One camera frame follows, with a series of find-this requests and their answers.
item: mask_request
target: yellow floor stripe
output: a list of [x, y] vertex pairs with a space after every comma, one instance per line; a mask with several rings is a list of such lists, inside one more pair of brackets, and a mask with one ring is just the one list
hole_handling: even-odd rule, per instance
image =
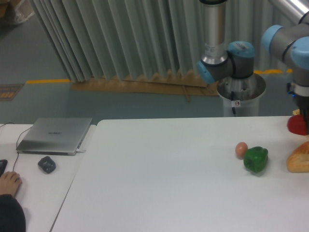
[[[288, 69], [287, 73], [292, 73], [292, 69]], [[275, 74], [275, 73], [283, 73], [281, 70], [278, 69], [271, 69], [271, 70], [255, 70], [255, 74]], [[48, 83], [69, 83], [72, 82], [69, 79], [55, 79], [55, 80], [30, 80], [26, 81], [26, 84], [48, 84]]]
[[[291, 69], [287, 71], [287, 73], [292, 73], [292, 72], [293, 71]], [[274, 73], [283, 73], [283, 72], [278, 69], [271, 69], [271, 70], [265, 70], [265, 71], [255, 70], [254, 73], [255, 74], [274, 74]]]
[[26, 81], [26, 84], [46, 84], [46, 83], [68, 83], [69, 79], [55, 79], [55, 80], [33, 80]]

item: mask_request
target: cylindrical metal base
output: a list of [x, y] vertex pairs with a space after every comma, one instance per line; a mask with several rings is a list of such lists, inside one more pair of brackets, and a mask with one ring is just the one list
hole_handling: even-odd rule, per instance
[[259, 99], [266, 89], [265, 80], [257, 74], [245, 79], [227, 77], [218, 83], [224, 116], [258, 116]]

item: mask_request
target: dark sleeve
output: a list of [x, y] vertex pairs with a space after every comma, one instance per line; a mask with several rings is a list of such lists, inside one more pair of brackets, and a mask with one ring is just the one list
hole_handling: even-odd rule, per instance
[[18, 201], [9, 194], [0, 196], [0, 231], [26, 231], [24, 211]]

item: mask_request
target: white label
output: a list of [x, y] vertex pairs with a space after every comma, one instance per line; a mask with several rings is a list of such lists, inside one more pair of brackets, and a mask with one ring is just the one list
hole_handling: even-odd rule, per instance
[[205, 55], [210, 57], [215, 57], [218, 54], [219, 46], [210, 46], [205, 44]]
[[243, 42], [237, 42], [233, 44], [235, 48], [237, 48], [239, 51], [247, 50], [249, 47], [243, 43]]
[[241, 107], [240, 100], [231, 101], [232, 107]]

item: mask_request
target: person's hand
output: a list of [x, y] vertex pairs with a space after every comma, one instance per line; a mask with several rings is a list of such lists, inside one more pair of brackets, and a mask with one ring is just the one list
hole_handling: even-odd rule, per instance
[[0, 177], [0, 195], [11, 194], [15, 196], [19, 185], [22, 183], [19, 174], [16, 172], [6, 172]]

